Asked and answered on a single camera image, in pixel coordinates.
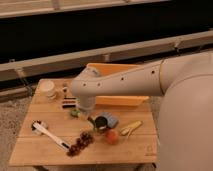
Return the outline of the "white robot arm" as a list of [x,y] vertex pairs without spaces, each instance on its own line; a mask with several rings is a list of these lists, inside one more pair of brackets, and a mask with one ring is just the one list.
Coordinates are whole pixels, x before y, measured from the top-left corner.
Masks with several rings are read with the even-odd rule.
[[156,171],[213,171],[213,51],[107,76],[87,67],[71,92],[86,113],[97,96],[159,96]]

